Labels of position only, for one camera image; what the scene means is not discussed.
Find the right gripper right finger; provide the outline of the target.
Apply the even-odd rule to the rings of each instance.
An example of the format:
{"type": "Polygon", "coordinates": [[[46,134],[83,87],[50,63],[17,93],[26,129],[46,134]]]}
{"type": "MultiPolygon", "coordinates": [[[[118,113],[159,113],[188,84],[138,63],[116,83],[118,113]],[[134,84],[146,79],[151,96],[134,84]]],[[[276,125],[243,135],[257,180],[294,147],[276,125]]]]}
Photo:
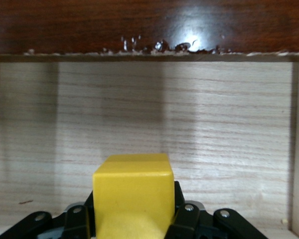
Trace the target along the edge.
{"type": "Polygon", "coordinates": [[[229,208],[206,211],[197,201],[184,199],[180,183],[174,183],[175,215],[165,234],[166,239],[265,239],[237,211],[229,208]]]}

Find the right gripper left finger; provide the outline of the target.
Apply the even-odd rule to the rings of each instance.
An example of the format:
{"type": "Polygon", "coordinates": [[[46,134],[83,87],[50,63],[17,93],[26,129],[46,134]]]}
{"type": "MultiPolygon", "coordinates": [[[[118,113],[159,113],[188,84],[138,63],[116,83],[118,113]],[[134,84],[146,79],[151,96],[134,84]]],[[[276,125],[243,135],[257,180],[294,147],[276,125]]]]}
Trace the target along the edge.
{"type": "Polygon", "coordinates": [[[29,214],[0,235],[0,239],[90,239],[95,236],[93,194],[52,217],[49,212],[29,214]]]}

